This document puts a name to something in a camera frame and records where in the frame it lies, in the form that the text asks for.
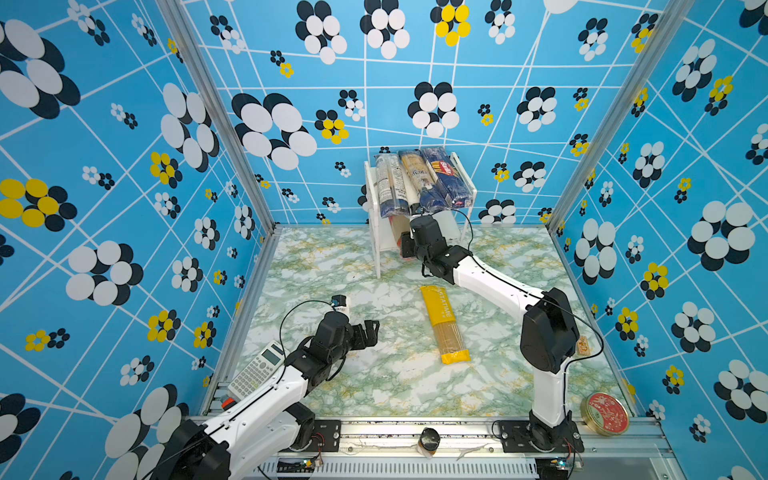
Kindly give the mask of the white label spaghetti bag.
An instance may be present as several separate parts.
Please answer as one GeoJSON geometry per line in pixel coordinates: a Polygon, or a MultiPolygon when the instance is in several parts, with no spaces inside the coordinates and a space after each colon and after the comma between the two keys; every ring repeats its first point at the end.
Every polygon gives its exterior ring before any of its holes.
{"type": "Polygon", "coordinates": [[[376,191],[382,218],[407,215],[409,203],[403,172],[397,154],[375,156],[376,191]]]}

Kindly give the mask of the blue Barilla spaghetti box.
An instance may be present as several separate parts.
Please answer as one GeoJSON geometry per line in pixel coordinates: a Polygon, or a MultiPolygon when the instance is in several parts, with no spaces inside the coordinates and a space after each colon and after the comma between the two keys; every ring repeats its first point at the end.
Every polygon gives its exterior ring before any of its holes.
{"type": "Polygon", "coordinates": [[[444,147],[427,147],[421,150],[436,177],[436,186],[451,208],[470,207],[474,198],[464,181],[458,164],[444,147]]]}

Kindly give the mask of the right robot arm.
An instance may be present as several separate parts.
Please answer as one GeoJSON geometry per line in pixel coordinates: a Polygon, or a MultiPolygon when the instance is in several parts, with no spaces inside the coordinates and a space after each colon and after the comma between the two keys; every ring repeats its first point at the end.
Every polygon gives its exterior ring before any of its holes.
{"type": "Polygon", "coordinates": [[[450,245],[431,215],[413,218],[410,230],[424,271],[481,296],[521,327],[519,348],[533,368],[532,443],[549,451],[569,439],[576,429],[566,406],[566,370],[580,333],[567,295],[558,288],[544,291],[514,280],[469,249],[450,245]]]}

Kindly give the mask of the yellow Pastatime spaghetti bag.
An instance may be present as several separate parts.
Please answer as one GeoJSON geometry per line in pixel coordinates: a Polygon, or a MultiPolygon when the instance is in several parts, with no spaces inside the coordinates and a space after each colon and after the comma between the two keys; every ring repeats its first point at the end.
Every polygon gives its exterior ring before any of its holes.
{"type": "Polygon", "coordinates": [[[430,285],[422,286],[420,291],[442,363],[469,362],[471,355],[464,344],[446,289],[430,285]]]}

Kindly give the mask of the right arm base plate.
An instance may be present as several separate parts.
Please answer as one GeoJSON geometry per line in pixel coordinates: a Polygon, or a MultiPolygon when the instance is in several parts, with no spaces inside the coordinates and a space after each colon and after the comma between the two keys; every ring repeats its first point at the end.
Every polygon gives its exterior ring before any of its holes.
{"type": "Polygon", "coordinates": [[[566,419],[556,427],[533,420],[496,420],[491,426],[505,453],[567,454],[585,451],[577,424],[566,419]]]}

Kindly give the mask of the red spaghetti bag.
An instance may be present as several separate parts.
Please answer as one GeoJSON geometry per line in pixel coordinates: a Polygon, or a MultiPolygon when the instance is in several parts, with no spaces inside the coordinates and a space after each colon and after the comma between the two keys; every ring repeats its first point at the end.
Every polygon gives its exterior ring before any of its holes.
{"type": "Polygon", "coordinates": [[[390,228],[393,234],[394,239],[396,240],[396,245],[399,248],[399,237],[403,232],[410,231],[410,218],[408,216],[404,215],[396,215],[389,218],[390,221],[390,228]]]}

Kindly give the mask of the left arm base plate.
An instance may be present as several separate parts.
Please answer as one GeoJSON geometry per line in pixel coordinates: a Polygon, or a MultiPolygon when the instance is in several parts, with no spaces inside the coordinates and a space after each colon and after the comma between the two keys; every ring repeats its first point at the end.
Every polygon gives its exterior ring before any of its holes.
{"type": "Polygon", "coordinates": [[[296,440],[288,447],[293,452],[338,452],[341,440],[342,421],[338,419],[315,419],[310,426],[299,429],[296,440]]]}

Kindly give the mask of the blue clear spaghetti bag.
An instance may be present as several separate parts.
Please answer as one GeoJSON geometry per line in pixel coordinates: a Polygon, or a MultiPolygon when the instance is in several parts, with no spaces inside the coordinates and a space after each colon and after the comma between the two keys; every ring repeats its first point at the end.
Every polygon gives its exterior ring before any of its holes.
{"type": "Polygon", "coordinates": [[[434,213],[447,208],[444,195],[438,189],[425,158],[417,150],[401,150],[399,159],[418,195],[419,206],[434,213]]]}

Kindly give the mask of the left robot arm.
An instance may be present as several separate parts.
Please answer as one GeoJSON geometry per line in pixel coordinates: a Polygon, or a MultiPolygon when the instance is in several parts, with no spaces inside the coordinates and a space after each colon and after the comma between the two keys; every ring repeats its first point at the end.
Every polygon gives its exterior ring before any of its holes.
{"type": "Polygon", "coordinates": [[[314,413],[301,401],[333,378],[351,351],[378,343],[380,322],[353,325],[338,311],[324,314],[283,367],[229,410],[203,423],[183,421],[144,479],[243,479],[283,449],[311,441],[314,413]]]}

